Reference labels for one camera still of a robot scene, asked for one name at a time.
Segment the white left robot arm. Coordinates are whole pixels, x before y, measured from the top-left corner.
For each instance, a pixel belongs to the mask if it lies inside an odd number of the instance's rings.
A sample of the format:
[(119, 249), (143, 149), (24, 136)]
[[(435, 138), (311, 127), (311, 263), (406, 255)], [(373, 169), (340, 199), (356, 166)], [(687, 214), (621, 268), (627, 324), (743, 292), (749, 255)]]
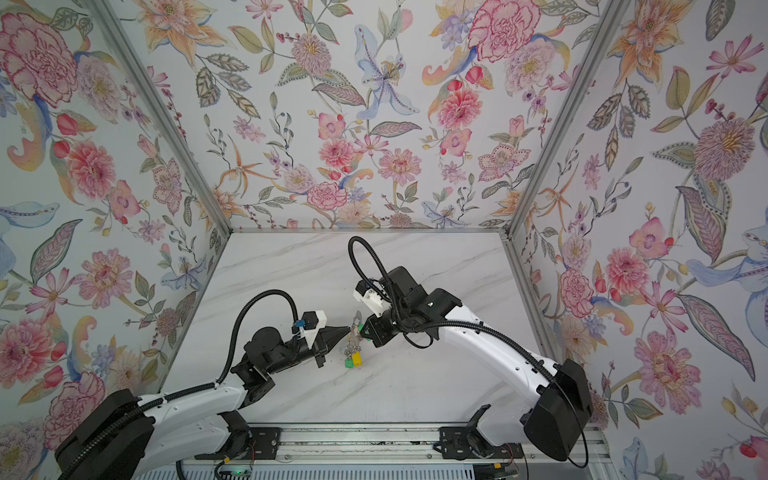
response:
[(273, 327), (244, 346), (230, 380), (137, 397), (124, 389), (107, 397), (57, 448), (63, 479), (131, 479), (193, 456), (233, 460), (257, 437), (241, 414), (275, 385), (273, 374), (308, 360), (318, 365), (350, 332), (323, 327), (288, 341)]

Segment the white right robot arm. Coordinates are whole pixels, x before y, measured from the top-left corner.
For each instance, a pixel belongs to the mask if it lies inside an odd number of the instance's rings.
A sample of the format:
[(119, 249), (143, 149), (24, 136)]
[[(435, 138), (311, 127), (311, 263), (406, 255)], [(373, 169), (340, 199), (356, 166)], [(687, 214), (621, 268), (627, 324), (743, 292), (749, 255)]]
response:
[(424, 333), (468, 354), (514, 391), (507, 404), (475, 412), (465, 427), (465, 447), (486, 457), (492, 447), (528, 442), (549, 458), (566, 461), (584, 440), (594, 408), (578, 363), (529, 351), (448, 291), (427, 292), (403, 267), (379, 281), (359, 281), (353, 296), (372, 312), (361, 334), (375, 347), (398, 335)]

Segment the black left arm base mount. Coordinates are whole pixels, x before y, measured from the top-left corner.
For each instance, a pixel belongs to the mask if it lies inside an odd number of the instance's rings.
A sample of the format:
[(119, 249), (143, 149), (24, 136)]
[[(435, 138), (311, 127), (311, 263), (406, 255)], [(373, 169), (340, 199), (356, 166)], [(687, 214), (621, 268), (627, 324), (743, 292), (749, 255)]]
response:
[(195, 460), (275, 460), (280, 446), (282, 429), (255, 427), (249, 432), (235, 432), (217, 452), (195, 455)]

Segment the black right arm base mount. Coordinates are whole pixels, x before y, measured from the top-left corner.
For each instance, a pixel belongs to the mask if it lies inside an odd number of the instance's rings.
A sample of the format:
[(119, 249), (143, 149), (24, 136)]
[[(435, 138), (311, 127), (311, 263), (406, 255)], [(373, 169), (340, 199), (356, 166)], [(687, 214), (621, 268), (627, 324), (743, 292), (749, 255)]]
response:
[(493, 446), (475, 427), (443, 426), (438, 433), (438, 441), (432, 448), (446, 460), (517, 460), (524, 457), (520, 444)]

